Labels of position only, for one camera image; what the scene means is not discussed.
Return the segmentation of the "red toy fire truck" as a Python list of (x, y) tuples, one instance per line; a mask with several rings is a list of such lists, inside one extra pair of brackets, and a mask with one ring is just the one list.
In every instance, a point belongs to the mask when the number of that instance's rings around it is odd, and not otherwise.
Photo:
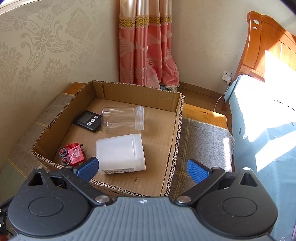
[(82, 146), (82, 144), (75, 142), (60, 149), (61, 165), (75, 167), (86, 161)]

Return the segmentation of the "white translucent plastic bottle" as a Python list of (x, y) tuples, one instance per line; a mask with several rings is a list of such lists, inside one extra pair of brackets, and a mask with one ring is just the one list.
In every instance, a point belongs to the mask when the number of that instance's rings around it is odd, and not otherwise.
[(120, 174), (145, 170), (141, 134), (130, 134), (96, 141), (99, 173)]

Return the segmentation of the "black digital timer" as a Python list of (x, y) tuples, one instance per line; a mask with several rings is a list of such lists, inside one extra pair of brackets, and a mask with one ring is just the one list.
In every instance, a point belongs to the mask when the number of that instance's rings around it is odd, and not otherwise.
[(74, 124), (96, 132), (101, 127), (101, 115), (85, 110), (74, 120)]

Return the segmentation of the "clear plastic jar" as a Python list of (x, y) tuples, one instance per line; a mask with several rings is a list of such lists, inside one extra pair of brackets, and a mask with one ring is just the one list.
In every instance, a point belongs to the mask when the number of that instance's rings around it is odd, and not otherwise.
[(105, 130), (119, 128), (144, 130), (144, 107), (143, 106), (122, 106), (102, 109), (101, 126)]

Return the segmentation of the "blue floral bedsheet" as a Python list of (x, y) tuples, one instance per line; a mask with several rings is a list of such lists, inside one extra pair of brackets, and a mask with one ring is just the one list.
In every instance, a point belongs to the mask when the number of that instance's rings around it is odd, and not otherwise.
[(295, 239), (295, 103), (248, 75), (227, 90), (234, 167), (251, 168), (273, 199), (275, 240)]

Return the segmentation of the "pink patterned curtain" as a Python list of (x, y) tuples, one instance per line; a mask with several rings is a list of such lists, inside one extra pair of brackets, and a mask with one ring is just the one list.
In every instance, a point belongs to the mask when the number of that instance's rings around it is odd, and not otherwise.
[(180, 77), (171, 53), (171, 24), (171, 1), (120, 1), (120, 82), (177, 89)]

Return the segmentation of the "wooden bed headboard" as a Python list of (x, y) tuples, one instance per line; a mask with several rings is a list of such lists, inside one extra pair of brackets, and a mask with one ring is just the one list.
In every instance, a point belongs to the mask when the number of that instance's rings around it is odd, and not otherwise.
[(295, 70), (295, 35), (273, 18), (255, 11), (250, 11), (246, 20), (247, 39), (233, 78), (245, 74), (264, 81), (266, 51)]

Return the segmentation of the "white wall plug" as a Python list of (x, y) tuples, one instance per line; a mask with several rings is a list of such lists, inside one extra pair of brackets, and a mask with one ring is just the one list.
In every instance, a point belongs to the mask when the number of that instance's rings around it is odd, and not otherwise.
[(231, 72), (224, 70), (222, 79), (229, 85), (231, 82)]

